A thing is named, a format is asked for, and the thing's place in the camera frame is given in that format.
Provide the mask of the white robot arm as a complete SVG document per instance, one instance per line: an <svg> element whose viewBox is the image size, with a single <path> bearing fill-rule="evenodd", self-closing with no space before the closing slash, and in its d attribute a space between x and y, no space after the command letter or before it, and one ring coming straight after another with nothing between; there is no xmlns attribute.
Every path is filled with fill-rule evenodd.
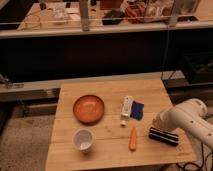
<svg viewBox="0 0 213 171"><path fill-rule="evenodd" d="M206 114L206 104L192 98L159 112L152 124L166 132L181 128L213 150L213 124L204 119Z"/></svg>

